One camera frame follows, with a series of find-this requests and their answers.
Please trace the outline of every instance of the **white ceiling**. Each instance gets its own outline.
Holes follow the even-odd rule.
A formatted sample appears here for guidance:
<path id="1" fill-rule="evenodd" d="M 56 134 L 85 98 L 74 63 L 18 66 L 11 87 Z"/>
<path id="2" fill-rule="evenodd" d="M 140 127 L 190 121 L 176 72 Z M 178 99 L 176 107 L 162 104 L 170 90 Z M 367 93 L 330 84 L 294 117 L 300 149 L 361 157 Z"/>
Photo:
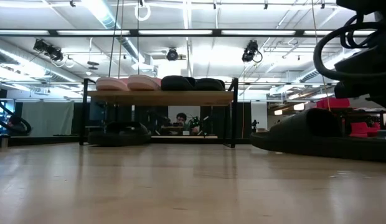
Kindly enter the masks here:
<path id="1" fill-rule="evenodd" d="M 115 5 L 117 1 L 108 0 L 109 4 Z M 169 1 L 150 1 L 148 3 L 158 2 L 160 4 L 171 4 L 171 6 L 180 6 L 182 0 Z M 195 2 L 204 2 L 208 4 L 207 9 L 193 9 L 190 21 L 190 29 L 214 29 L 217 11 L 213 10 L 213 0 L 200 0 Z M 217 0 L 221 5 L 218 12 L 218 28 L 219 29 L 275 29 L 278 23 L 286 15 L 284 21 L 280 24 L 279 29 L 314 29 L 313 15 L 310 9 L 305 10 L 275 10 L 275 7 L 269 6 L 268 10 L 263 10 L 261 6 L 242 5 L 243 3 L 263 3 L 264 0 Z M 66 4 L 64 7 L 53 8 L 18 8 L 20 6 L 27 7 L 43 7 L 49 4 Z M 227 3 L 240 3 L 241 5 L 227 5 Z M 269 0 L 270 4 L 292 4 L 294 0 Z M 335 3 L 335 1 L 326 0 L 326 3 Z M 68 1 L 53 1 L 53 0 L 24 0 L 24 1 L 0 1 L 0 4 L 8 4 L 12 7 L 0 7 L 0 29 L 103 29 L 103 26 L 96 17 L 83 6 L 82 2 L 75 1 L 77 7 L 72 8 L 67 6 Z M 298 0 L 297 4 L 307 4 L 310 6 L 311 0 Z M 116 14 L 116 6 L 111 6 L 113 14 Z M 335 10 L 335 16 L 324 22 Z M 320 9 L 319 6 L 314 11 L 316 24 L 322 29 L 336 29 L 344 25 L 344 23 L 354 15 L 354 11 L 339 8 Z M 121 24 L 121 8 L 119 11 L 118 21 Z M 151 15 L 148 20 L 138 22 L 134 15 L 134 6 L 125 6 L 123 15 L 124 29 L 183 29 L 184 16 L 182 9 L 166 8 L 166 7 L 151 7 Z M 10 44 L 35 54 L 32 49 L 35 38 L 33 37 L 6 37 L 2 40 Z M 141 53 L 161 55 L 162 51 L 168 51 L 170 47 L 177 48 L 180 54 L 187 53 L 187 42 L 184 37 L 145 37 L 145 38 L 130 38 L 132 43 L 139 47 Z M 248 66 L 241 60 L 243 50 L 249 40 L 255 39 L 258 45 L 266 41 L 266 38 L 248 38 L 248 37 L 193 37 L 190 38 L 192 44 L 191 64 L 193 66 L 193 77 L 250 77 L 257 80 L 258 78 L 278 78 L 276 81 L 286 81 L 286 72 L 302 72 L 311 68 L 312 53 L 315 38 L 300 38 L 296 39 L 299 42 L 293 53 L 289 54 L 287 59 L 281 57 L 285 55 L 292 46 L 286 43 L 291 39 L 288 38 L 271 38 L 262 51 L 264 59 L 262 64 L 257 68 L 248 69 L 246 73 L 242 73 Z M 72 68 L 62 67 L 62 69 L 77 75 L 78 77 L 86 77 L 87 61 L 89 53 L 88 38 L 60 38 L 49 37 L 45 40 L 56 47 L 61 47 L 64 54 L 70 54 L 76 62 Z M 112 38 L 94 38 L 92 52 L 99 54 L 110 54 Z M 117 41 L 114 44 L 114 56 L 111 69 L 111 76 L 118 75 L 118 65 L 121 64 L 120 75 L 128 76 L 137 71 L 131 68 L 133 62 L 128 57 L 126 60 L 121 58 L 121 63 L 118 61 L 120 45 Z M 338 40 L 333 40 L 324 49 L 324 56 L 328 57 L 333 54 L 338 54 L 341 51 L 341 46 Z M 98 70 L 94 71 L 94 77 L 108 76 L 110 59 L 106 55 L 91 55 L 91 60 L 99 62 Z M 43 55 L 39 56 L 48 64 L 50 62 Z M 183 75 L 187 75 L 187 70 L 182 71 Z"/>

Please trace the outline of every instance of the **motion capture camera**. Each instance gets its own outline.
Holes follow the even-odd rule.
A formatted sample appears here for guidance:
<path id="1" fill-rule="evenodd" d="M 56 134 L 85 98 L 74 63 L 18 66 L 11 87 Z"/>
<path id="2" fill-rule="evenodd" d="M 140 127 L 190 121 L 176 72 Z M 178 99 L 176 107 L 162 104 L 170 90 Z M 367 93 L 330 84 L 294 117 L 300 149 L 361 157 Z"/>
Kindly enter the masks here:
<path id="1" fill-rule="evenodd" d="M 242 60 L 243 62 L 251 62 L 258 52 L 258 44 L 256 40 L 250 40 L 247 47 L 244 49 Z"/>
<path id="2" fill-rule="evenodd" d="M 176 52 L 176 49 L 169 49 L 169 52 L 167 54 L 167 60 L 176 61 L 177 59 L 178 59 L 178 53 Z"/>

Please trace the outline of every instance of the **ceiling light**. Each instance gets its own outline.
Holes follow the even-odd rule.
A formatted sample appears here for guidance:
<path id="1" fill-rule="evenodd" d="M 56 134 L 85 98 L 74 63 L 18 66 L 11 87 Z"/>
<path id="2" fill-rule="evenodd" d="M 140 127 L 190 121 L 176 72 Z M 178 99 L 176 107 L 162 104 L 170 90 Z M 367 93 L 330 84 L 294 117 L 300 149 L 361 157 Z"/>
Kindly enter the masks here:
<path id="1" fill-rule="evenodd" d="M 333 30 L 307 30 L 304 32 L 304 35 L 328 35 L 332 32 Z M 374 33 L 375 30 L 357 30 L 354 32 L 354 37 L 355 36 L 365 36 L 365 35 L 370 35 Z"/>
<path id="2" fill-rule="evenodd" d="M 147 65 L 145 63 L 135 63 L 132 65 L 132 68 L 134 70 L 153 70 L 153 66 L 152 65 Z"/>
<path id="3" fill-rule="evenodd" d="M 294 105 L 294 110 L 304 110 L 304 109 L 305 109 L 305 105 L 303 103 Z"/>
<path id="4" fill-rule="evenodd" d="M 141 35 L 211 35 L 212 30 L 139 30 Z"/>
<path id="5" fill-rule="evenodd" d="M 283 111 L 282 110 L 277 110 L 275 111 L 275 115 L 282 115 L 283 114 Z"/>
<path id="6" fill-rule="evenodd" d="M 329 93 L 329 94 L 321 93 L 321 94 L 318 94 L 318 95 L 314 95 L 311 98 L 312 99 L 321 99 L 321 98 L 325 98 L 327 96 L 332 96 L 332 95 L 334 95 L 334 93 Z"/>
<path id="7" fill-rule="evenodd" d="M 0 35 L 49 35 L 47 30 L 0 30 Z"/>
<path id="8" fill-rule="evenodd" d="M 332 30 L 307 30 L 304 32 L 304 35 L 328 35 Z"/>
<path id="9" fill-rule="evenodd" d="M 222 35 L 295 35 L 295 30 L 223 30 Z"/>
<path id="10" fill-rule="evenodd" d="M 121 30 L 58 30 L 59 35 L 121 35 Z M 129 30 L 123 30 L 123 35 L 130 35 Z"/>

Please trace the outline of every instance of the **black metal frame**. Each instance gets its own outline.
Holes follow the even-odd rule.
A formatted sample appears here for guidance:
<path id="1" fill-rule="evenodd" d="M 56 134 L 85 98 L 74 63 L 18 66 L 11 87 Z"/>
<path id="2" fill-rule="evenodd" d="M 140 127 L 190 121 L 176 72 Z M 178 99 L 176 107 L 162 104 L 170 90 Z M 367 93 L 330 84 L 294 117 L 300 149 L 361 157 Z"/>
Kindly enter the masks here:
<path id="1" fill-rule="evenodd" d="M 87 106 L 88 106 L 88 82 L 96 83 L 89 78 L 83 80 L 83 98 L 82 98 L 82 113 L 81 113 L 81 126 L 80 126 L 80 136 L 79 144 L 83 146 L 85 141 L 85 120 L 88 116 Z M 222 139 L 225 146 L 228 146 L 232 149 L 236 146 L 236 127 L 237 127 L 237 98 L 238 98 L 238 78 L 234 78 L 228 91 L 233 91 L 233 101 L 230 105 L 225 107 L 225 119 L 224 119 L 224 138 Z M 227 128 L 228 128 L 228 119 L 230 117 L 230 107 L 232 106 L 232 136 L 227 137 Z M 115 118 L 118 117 L 118 106 L 115 108 Z"/>
<path id="2" fill-rule="evenodd" d="M 85 138 L 85 120 L 89 114 L 88 111 L 88 82 L 96 83 L 95 81 L 84 78 L 83 80 L 83 96 L 82 96 L 82 112 L 81 112 L 81 126 L 80 126 L 80 139 L 78 140 L 80 146 L 83 146 Z"/>
<path id="3" fill-rule="evenodd" d="M 109 34 L 59 34 L 62 31 L 81 31 L 81 32 L 95 32 L 95 31 L 103 31 L 108 29 L 17 29 L 17 31 L 20 31 L 19 33 L 14 34 L 7 34 L 6 31 L 9 30 L 15 30 L 15 29 L 0 29 L 0 37 L 118 37 L 119 35 L 114 34 L 114 30 L 112 30 Z M 23 34 L 22 31 L 31 31 L 31 30 L 41 30 L 41 31 L 47 31 L 46 34 Z M 189 30 L 211 30 L 212 32 L 210 34 L 141 34 L 140 31 L 162 31 L 162 30 L 169 30 L 169 31 L 186 31 L 185 29 L 128 29 L 129 34 L 125 33 L 123 34 L 123 37 L 316 37 L 316 35 L 306 35 L 305 31 L 311 31 L 312 29 L 189 29 Z M 238 31 L 258 31 L 257 34 L 223 34 L 222 31 L 230 31 L 230 30 L 238 30 Z M 280 32 L 280 31 L 294 31 L 293 34 L 277 34 L 276 32 L 274 34 L 266 34 L 265 32 Z M 321 29 L 318 30 L 319 34 L 317 37 L 324 37 L 326 35 L 322 34 L 321 31 L 330 31 Z M 354 34 L 354 37 L 367 37 L 368 35 L 362 35 L 362 34 Z"/>
<path id="4" fill-rule="evenodd" d="M 236 147 L 236 128 L 237 128 L 237 99 L 238 99 L 238 78 L 234 78 L 228 91 L 233 90 L 233 101 L 231 105 L 225 107 L 225 118 L 224 118 L 224 145 L 232 149 Z M 232 106 L 232 135 L 230 142 L 227 142 L 227 130 L 228 130 L 228 119 L 230 117 L 230 106 Z"/>

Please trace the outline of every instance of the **duct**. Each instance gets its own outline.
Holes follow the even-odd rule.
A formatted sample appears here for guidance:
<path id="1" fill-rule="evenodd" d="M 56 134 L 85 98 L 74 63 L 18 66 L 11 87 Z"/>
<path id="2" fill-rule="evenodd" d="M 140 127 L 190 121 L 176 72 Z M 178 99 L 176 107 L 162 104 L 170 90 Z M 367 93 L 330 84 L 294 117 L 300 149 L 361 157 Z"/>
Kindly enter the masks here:
<path id="1" fill-rule="evenodd" d="M 113 13 L 110 11 L 110 7 L 105 0 L 82 0 L 85 4 L 85 7 L 91 11 L 91 13 L 98 19 L 98 21 L 106 29 L 114 29 L 115 27 L 121 28 L 117 23 Z M 135 63 L 144 62 L 144 57 L 138 52 L 136 47 L 127 37 L 116 37 L 118 42 L 124 47 L 124 49 L 129 53 L 131 58 Z"/>
<path id="2" fill-rule="evenodd" d="M 345 50 L 342 50 L 337 55 L 329 57 L 329 60 L 324 63 L 324 66 L 326 66 L 326 68 L 328 68 L 328 69 L 333 69 L 334 65 L 337 62 L 352 56 L 354 53 L 357 53 L 358 51 L 360 51 L 360 50 L 353 49 L 353 50 L 350 50 L 348 52 L 345 52 Z M 291 82 L 304 83 L 304 82 L 306 82 L 306 81 L 308 81 L 308 80 L 310 80 L 318 75 L 320 75 L 320 73 L 315 69 L 314 66 L 312 66 L 311 68 L 303 71 L 298 77 L 296 77 Z M 274 95 L 274 94 L 284 93 L 285 91 L 289 90 L 292 87 L 294 87 L 294 86 L 293 85 L 285 85 L 285 86 L 274 87 L 270 90 L 270 94 Z"/>
<path id="3" fill-rule="evenodd" d="M 30 53 L 28 53 L 28 52 L 26 52 L 18 47 L 15 47 L 12 44 L 9 44 L 3 40 L 0 40 L 0 49 L 4 50 L 6 52 L 9 52 L 10 54 L 16 55 L 20 58 L 26 59 L 26 60 L 31 60 L 35 57 L 34 55 L 32 55 L 32 54 L 30 54 Z M 39 57 L 35 57 L 34 61 L 31 63 L 33 63 L 37 67 L 42 67 L 43 70 L 50 71 L 54 75 L 61 77 L 67 81 L 70 81 L 70 82 L 81 82 L 82 81 L 82 78 L 80 78 L 80 77 L 78 77 L 78 76 L 76 76 L 76 75 L 74 75 L 66 70 L 63 70 L 61 68 L 57 68 L 56 66 L 52 65 L 51 63 L 48 63 L 47 61 L 45 61 L 44 59 L 41 59 Z"/>

